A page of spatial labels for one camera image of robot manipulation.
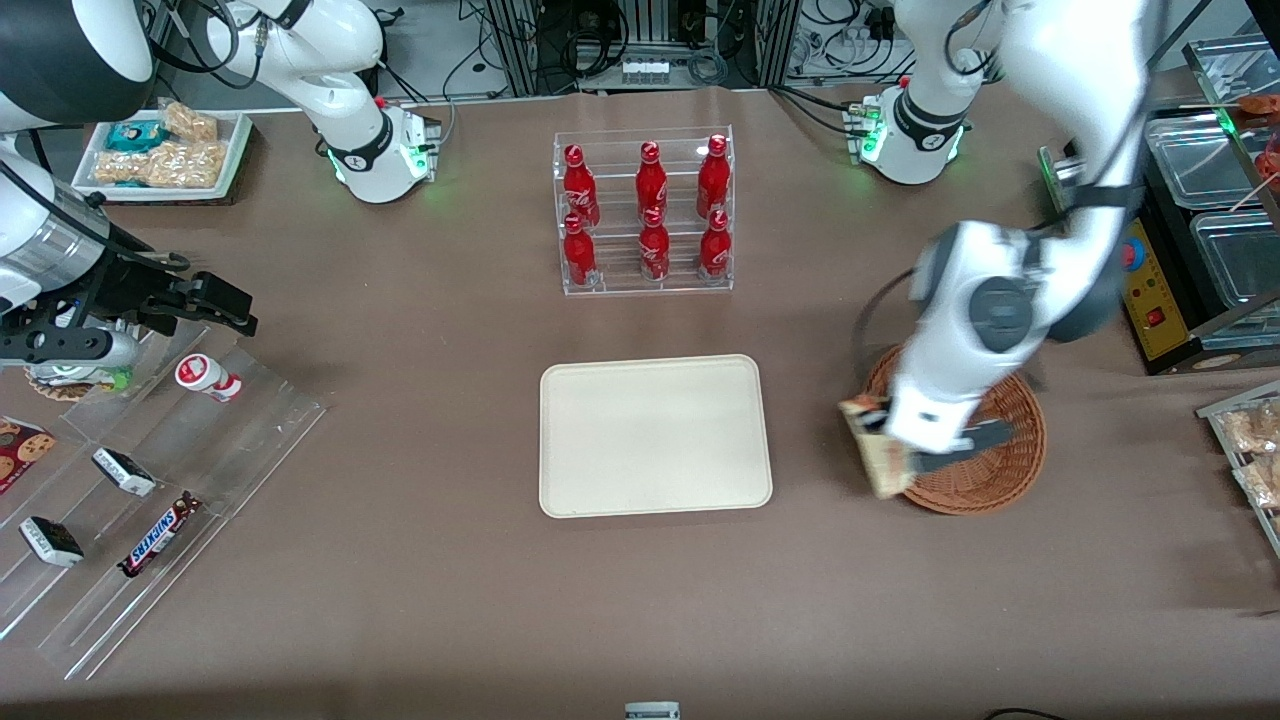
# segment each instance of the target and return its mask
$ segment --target clear acrylic display shelf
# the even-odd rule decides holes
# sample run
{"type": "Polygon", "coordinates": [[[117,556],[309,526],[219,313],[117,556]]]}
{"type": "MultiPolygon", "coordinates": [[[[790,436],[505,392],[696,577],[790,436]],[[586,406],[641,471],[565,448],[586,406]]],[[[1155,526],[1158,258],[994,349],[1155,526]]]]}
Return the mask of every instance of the clear acrylic display shelf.
{"type": "Polygon", "coordinates": [[[133,384],[76,404],[47,428],[58,445],[0,496],[0,635],[38,643],[68,679],[102,666],[325,411],[215,334],[182,323],[173,338],[148,336],[133,384]],[[173,382],[192,350],[238,374],[241,393],[220,404],[173,382]],[[119,489],[91,459],[99,447],[131,456],[156,488],[146,497],[119,489]],[[137,578],[127,578],[116,562],[183,491],[204,506],[137,578]],[[67,525],[84,559],[67,569],[36,557],[18,530],[32,515],[67,525]]]}
{"type": "MultiPolygon", "coordinates": [[[[552,184],[556,193],[556,227],[559,238],[561,283],[564,295],[608,295],[640,292],[728,291],[733,288],[733,251],[730,250],[728,272],[717,283],[698,275],[698,251],[707,220],[698,215],[698,170],[707,156],[707,140],[713,133],[728,138],[730,167],[733,167],[733,128],[694,127],[667,129],[625,129],[600,132],[558,132],[552,154],[552,184]],[[667,170],[667,232],[671,234],[671,272],[654,282],[640,274],[640,217],[636,206],[636,172],[640,169],[640,145],[648,140],[658,143],[662,167],[667,170]],[[573,284],[564,260],[564,147],[580,145],[586,167],[595,176],[600,201],[600,223],[590,228],[595,242],[595,264],[600,281],[591,287],[573,284]]],[[[733,220],[735,172],[730,176],[724,210],[728,231],[737,245],[733,220]]]]}

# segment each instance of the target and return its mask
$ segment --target clear plastic bin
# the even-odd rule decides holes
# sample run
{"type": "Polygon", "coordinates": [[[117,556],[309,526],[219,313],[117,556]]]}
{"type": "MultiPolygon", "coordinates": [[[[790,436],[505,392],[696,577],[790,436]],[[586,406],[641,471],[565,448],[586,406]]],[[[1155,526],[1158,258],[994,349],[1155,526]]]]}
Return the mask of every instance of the clear plastic bin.
{"type": "Polygon", "coordinates": [[[698,275],[699,247],[707,220],[696,211],[698,170],[707,156],[707,140],[713,133],[728,138],[726,158],[733,173],[730,176],[724,210],[728,213],[728,232],[737,247],[735,223],[733,184],[737,168],[733,167],[732,127],[694,127],[639,131],[561,132],[556,133],[552,151],[553,191],[556,197],[556,225],[559,238],[557,252],[561,259],[561,283],[564,295],[607,295],[643,292],[723,292],[733,288],[733,250],[730,251],[728,272],[717,283],[708,283],[698,275]],[[654,141],[662,150],[662,167],[667,172],[667,232],[671,234],[671,272],[662,281],[649,281],[640,273],[640,218],[637,217],[635,177],[640,169],[640,145],[654,141]],[[600,281],[591,287],[579,287],[570,279],[564,260],[564,217],[568,201],[564,197],[564,147],[579,145],[586,158],[586,167],[595,176],[600,202],[600,223],[590,228],[595,242],[595,264],[600,281]]]}
{"type": "Polygon", "coordinates": [[[0,496],[0,635],[38,643],[65,678],[93,675],[325,411],[225,337],[196,343],[206,333],[193,328],[148,337],[142,357],[154,375],[131,396],[68,411],[47,428],[58,445],[0,496]],[[192,345],[241,377],[234,400],[221,404],[172,380],[192,345]],[[146,497],[116,487],[92,461],[99,447],[128,455],[156,487],[146,497]],[[183,491],[204,506],[127,578],[116,564],[183,491]],[[18,532],[32,515],[67,525],[84,559],[70,569],[42,562],[18,532]]]}
{"type": "MultiPolygon", "coordinates": [[[[1160,173],[1174,201],[1189,210],[1230,208],[1249,193],[1249,178],[1230,142],[1212,113],[1147,123],[1147,145],[1160,173]]],[[[1256,155],[1266,146],[1266,133],[1242,142],[1256,155]]]]}

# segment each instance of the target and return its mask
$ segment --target shelf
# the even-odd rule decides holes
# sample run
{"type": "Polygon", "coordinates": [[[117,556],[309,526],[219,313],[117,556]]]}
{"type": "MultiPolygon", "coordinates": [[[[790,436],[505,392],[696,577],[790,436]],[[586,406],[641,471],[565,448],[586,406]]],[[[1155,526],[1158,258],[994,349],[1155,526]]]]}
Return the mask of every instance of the shelf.
{"type": "Polygon", "coordinates": [[[129,392],[91,393],[65,413],[47,428],[58,445],[19,479],[17,495],[0,497],[0,637],[18,628],[38,641],[64,678],[90,678],[102,666],[325,411],[214,334],[183,323],[173,338],[150,336],[134,368],[142,379],[129,392]],[[197,347],[243,380],[230,402],[170,379],[197,347]],[[99,447],[128,455],[157,486],[145,497],[122,491],[93,464],[99,447]],[[204,505],[127,578],[116,564],[184,491],[204,505]],[[31,515],[65,525],[83,560],[69,569],[41,561],[18,532],[31,515]]]}
{"type": "MultiPolygon", "coordinates": [[[[1280,58],[1262,35],[1196,41],[1188,44],[1183,53],[1210,104],[1228,104],[1260,92],[1280,94],[1280,58]]],[[[1258,151],[1251,147],[1265,146],[1272,128],[1261,127],[1258,118],[1244,115],[1239,109],[1220,108],[1215,113],[1249,178],[1249,187],[1262,184],[1262,177],[1253,165],[1258,151]]],[[[1258,193],[1258,200],[1280,231],[1280,193],[1267,187],[1258,193]]]]}
{"type": "MultiPolygon", "coordinates": [[[[1240,405],[1248,405],[1258,400],[1280,397],[1280,380],[1267,383],[1262,387],[1253,388],[1247,392],[1242,392],[1235,397],[1229,397],[1221,402],[1215,402],[1206,407],[1201,407],[1196,411],[1196,415],[1208,420],[1210,427],[1213,429],[1213,434],[1217,437],[1219,445],[1222,446],[1222,452],[1226,454],[1228,462],[1231,464],[1231,470],[1239,470],[1240,468],[1249,464],[1249,459],[1245,454],[1242,454],[1231,447],[1231,442],[1226,437],[1226,432],[1222,429],[1222,424],[1217,421],[1215,415],[1224,410],[1231,410],[1240,405]]],[[[1262,533],[1267,536],[1267,542],[1271,543],[1271,550],[1280,557],[1280,536],[1277,536],[1276,520],[1277,518],[1270,518],[1267,511],[1258,507],[1258,503],[1253,500],[1253,495],[1244,483],[1240,482],[1239,477],[1233,471],[1231,477],[1235,482],[1240,484],[1240,489],[1244,492],[1244,497],[1249,501],[1249,507],[1253,509],[1254,515],[1258,518],[1258,524],[1262,525],[1262,533]]]]}

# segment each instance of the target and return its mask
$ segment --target table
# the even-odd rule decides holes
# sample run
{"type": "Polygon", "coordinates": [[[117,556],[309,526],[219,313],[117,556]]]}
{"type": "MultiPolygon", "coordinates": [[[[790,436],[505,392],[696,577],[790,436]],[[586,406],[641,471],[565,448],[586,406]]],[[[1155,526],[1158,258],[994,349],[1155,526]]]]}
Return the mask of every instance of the table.
{"type": "MultiPolygon", "coordinates": [[[[956,519],[870,496],[835,407],[859,309],[955,220],[1048,202],[1053,126],[1002,86],[972,118],[942,178],[900,187],[764,92],[467,105],[438,182],[387,206],[333,181],[301,115],[255,118],[242,202],[111,217],[251,291],[243,346],[332,410],[97,679],[0,646],[0,701],[23,703],[3,715],[1274,717],[1276,561],[1193,414],[1274,373],[1143,377],[1117,318],[1030,368],[1050,445],[1024,500],[956,519]],[[552,135],[722,123],[733,292],[563,297],[552,135]],[[541,514],[543,370],[722,352],[760,366],[768,505],[541,514]]],[[[870,341],[913,322],[896,292],[870,341]]],[[[19,375],[6,413],[60,413],[19,375]]]]}

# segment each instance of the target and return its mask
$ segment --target wicker basket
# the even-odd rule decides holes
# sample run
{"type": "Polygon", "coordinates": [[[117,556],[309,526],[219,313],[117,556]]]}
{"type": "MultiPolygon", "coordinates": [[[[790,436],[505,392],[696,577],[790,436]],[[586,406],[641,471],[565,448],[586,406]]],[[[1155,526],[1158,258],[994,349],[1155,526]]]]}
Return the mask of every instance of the wicker basket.
{"type": "MultiPolygon", "coordinates": [[[[881,357],[867,378],[869,395],[888,395],[902,347],[881,357]]],[[[1027,383],[1016,374],[982,398],[973,421],[1000,418],[1012,425],[1014,438],[978,456],[920,475],[904,495],[916,505],[948,515],[995,512],[1030,489],[1044,465],[1044,415],[1027,383]]]]}

